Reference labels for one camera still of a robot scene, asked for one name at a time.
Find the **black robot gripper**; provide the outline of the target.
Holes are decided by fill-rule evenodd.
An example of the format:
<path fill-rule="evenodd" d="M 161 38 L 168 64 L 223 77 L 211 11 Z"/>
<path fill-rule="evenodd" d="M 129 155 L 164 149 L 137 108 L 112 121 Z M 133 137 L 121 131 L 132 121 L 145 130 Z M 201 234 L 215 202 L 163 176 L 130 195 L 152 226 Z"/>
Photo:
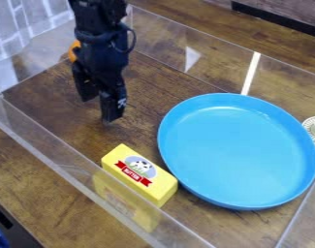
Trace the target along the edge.
<path fill-rule="evenodd" d="M 74 35 L 81 43 L 76 52 L 81 64 L 72 64 L 76 88 L 84 102 L 100 95 L 101 119 L 105 122 L 113 122 L 122 117 L 128 104 L 122 70 L 129 64 L 129 53 L 133 50 L 129 42 L 132 31 L 124 23 L 98 35 L 74 28 Z M 98 89 L 104 91 L 98 92 L 86 72 L 98 82 Z"/>

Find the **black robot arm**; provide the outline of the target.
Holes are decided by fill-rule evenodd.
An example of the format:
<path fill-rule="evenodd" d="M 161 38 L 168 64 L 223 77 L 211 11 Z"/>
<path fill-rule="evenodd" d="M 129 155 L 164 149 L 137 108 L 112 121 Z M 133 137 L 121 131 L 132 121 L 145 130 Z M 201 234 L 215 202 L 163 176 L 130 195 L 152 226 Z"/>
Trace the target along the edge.
<path fill-rule="evenodd" d="M 68 0 L 74 13 L 70 51 L 72 73 L 84 102 L 100 97 L 101 119 L 112 122 L 124 115 L 128 92 L 122 71 L 137 42 L 136 31 L 122 22 L 126 0 Z"/>

